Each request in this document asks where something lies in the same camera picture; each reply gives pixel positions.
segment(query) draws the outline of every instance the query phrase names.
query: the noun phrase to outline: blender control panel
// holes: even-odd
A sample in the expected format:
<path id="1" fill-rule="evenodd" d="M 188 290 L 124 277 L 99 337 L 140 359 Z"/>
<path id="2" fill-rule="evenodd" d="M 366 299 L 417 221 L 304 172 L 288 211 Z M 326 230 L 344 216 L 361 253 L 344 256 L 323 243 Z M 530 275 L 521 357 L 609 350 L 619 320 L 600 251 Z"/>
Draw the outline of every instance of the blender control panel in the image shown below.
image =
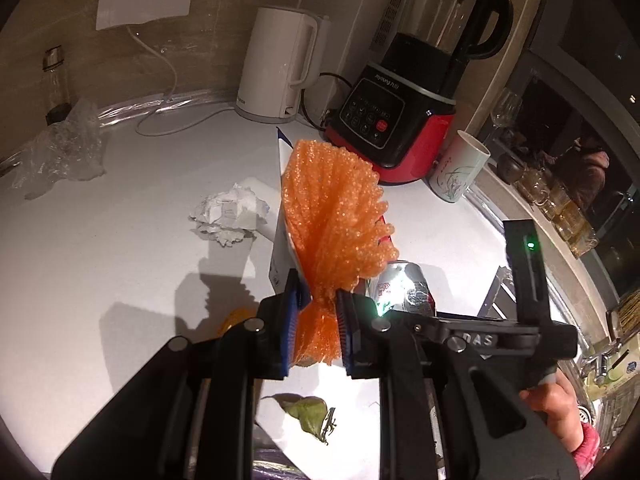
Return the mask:
<path id="1" fill-rule="evenodd" d="M 393 132 L 404 101 L 368 79 L 361 79 L 340 111 L 342 122 L 357 136 L 382 148 Z"/>

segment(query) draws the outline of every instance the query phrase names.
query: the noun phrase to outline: air vent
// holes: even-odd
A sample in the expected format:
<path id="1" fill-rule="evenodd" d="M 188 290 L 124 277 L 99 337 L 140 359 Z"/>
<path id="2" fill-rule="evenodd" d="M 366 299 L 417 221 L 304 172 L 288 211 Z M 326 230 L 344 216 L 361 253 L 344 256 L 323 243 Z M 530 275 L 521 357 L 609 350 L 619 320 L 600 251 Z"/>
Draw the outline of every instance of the air vent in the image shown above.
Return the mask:
<path id="1" fill-rule="evenodd" d="M 382 19 L 378 24 L 376 33 L 373 36 L 369 49 L 373 52 L 380 52 L 386 45 L 386 39 L 391 32 L 391 28 L 396 20 L 396 16 L 402 7 L 404 0 L 389 0 L 388 6 L 386 6 L 385 12 L 382 14 Z"/>

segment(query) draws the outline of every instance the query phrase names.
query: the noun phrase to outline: white cable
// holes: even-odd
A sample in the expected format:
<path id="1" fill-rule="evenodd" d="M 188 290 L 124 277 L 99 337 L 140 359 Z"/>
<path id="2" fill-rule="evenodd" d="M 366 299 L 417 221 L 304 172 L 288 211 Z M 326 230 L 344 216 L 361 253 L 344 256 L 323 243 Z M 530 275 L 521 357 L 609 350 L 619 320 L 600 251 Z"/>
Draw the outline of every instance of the white cable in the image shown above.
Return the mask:
<path id="1" fill-rule="evenodd" d="M 222 108 L 220 110 L 216 110 L 212 113 L 210 113 L 209 115 L 206 115 L 202 118 L 196 119 L 195 121 L 186 124 L 185 126 L 180 126 L 179 128 L 174 128 L 173 130 L 167 130 L 165 132 L 155 132 L 155 133 L 143 133 L 140 131 L 140 125 L 142 123 L 144 123 L 147 119 L 149 119 L 152 115 L 155 115 L 155 113 L 162 108 L 162 106 L 164 106 L 167 102 L 169 102 L 171 100 L 171 98 L 174 96 L 174 92 L 175 92 L 175 88 L 178 85 L 178 73 L 175 71 L 174 66 L 171 64 L 171 62 L 162 54 L 160 54 L 159 52 L 156 52 L 155 50 L 153 50 L 150 46 L 148 46 L 148 44 L 146 44 L 144 41 L 140 40 L 139 37 L 137 37 L 129 28 L 129 25 L 127 25 L 127 32 L 129 33 L 129 35 L 133 38 L 133 41 L 135 41 L 137 44 L 139 44 L 142 48 L 144 48 L 146 51 L 148 51 L 150 54 L 153 54 L 154 56 L 156 56 L 158 59 L 161 59 L 162 61 L 164 61 L 165 63 L 167 63 L 167 65 L 169 66 L 169 68 L 171 69 L 171 72 L 174 73 L 174 84 L 171 86 L 171 90 L 169 90 L 169 93 L 166 95 L 166 97 L 164 99 L 162 99 L 162 102 L 153 110 L 150 110 L 148 113 L 146 113 L 136 124 L 135 130 L 136 133 L 143 136 L 143 137 L 163 137 L 163 136 L 167 136 L 167 135 L 171 135 L 171 134 L 176 134 L 178 132 L 182 132 L 184 130 L 187 130 L 188 128 L 191 128 L 192 126 L 195 126 L 196 124 L 200 124 L 204 121 L 206 121 L 207 119 L 212 118 L 215 115 L 218 115 L 219 113 L 222 112 L 227 112 L 229 110 L 233 110 L 233 107 L 226 107 L 226 108 Z"/>

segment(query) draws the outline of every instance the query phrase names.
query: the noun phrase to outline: orange object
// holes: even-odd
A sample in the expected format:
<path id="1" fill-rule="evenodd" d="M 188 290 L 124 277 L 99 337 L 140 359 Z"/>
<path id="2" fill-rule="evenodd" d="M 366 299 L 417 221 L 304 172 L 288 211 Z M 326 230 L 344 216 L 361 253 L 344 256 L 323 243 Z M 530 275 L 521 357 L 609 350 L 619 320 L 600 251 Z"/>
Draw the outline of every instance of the orange object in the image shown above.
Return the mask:
<path id="1" fill-rule="evenodd" d="M 287 229 L 311 291 L 298 318 L 293 363 L 340 357 L 335 291 L 379 275 L 398 250 L 380 243 L 388 204 L 371 164 L 327 142 L 299 140 L 282 177 Z"/>
<path id="2" fill-rule="evenodd" d="M 223 335 L 225 335 L 225 332 L 232 326 L 235 326 L 238 323 L 242 323 L 250 317 L 255 317 L 255 314 L 256 310 L 254 308 L 240 307 L 232 310 L 231 313 L 226 316 L 225 320 L 220 324 L 217 336 L 222 337 Z"/>

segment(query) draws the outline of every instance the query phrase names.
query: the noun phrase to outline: silver can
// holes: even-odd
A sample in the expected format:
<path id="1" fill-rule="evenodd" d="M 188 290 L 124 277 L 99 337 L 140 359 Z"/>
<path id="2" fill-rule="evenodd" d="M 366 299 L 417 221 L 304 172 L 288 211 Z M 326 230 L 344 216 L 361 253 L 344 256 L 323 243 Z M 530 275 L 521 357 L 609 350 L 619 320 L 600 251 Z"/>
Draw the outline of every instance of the silver can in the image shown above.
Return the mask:
<path id="1" fill-rule="evenodd" d="M 375 301 L 379 316 L 388 310 L 436 315 L 436 303 L 422 269 L 404 260 L 389 262 L 378 277 L 368 280 L 366 296 Z"/>

